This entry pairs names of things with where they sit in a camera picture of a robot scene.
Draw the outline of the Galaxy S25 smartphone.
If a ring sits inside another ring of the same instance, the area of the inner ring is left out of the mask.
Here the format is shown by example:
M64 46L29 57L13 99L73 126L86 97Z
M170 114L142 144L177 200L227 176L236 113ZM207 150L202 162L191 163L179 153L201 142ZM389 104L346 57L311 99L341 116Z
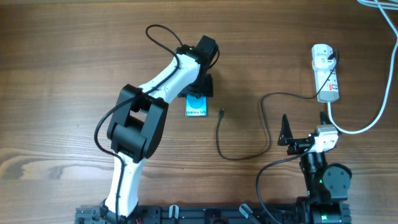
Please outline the Galaxy S25 smartphone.
M208 115L207 97L196 98L192 95L186 96L185 115L187 117L205 117Z

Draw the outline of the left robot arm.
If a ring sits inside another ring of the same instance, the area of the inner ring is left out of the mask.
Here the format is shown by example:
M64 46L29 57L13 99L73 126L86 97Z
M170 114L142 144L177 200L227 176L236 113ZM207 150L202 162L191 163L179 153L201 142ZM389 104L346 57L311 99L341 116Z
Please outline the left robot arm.
M219 53L216 41L204 35L196 46L176 48L171 63L151 81L122 88L116 106L107 114L114 174L109 196L100 206L106 221L132 222L142 170L162 139L169 104L175 98L213 96L208 70Z

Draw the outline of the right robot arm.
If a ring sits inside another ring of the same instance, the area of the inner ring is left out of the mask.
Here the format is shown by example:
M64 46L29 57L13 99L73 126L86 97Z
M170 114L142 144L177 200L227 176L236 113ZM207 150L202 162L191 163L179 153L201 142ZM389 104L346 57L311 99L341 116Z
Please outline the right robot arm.
M287 146L289 156L300 157L300 170L307 188L306 197L295 203L295 223L351 223L348 190L351 170L339 163L329 164L325 154L336 147L340 133L321 113L321 125L306 138L294 138L289 120L282 116L277 144Z

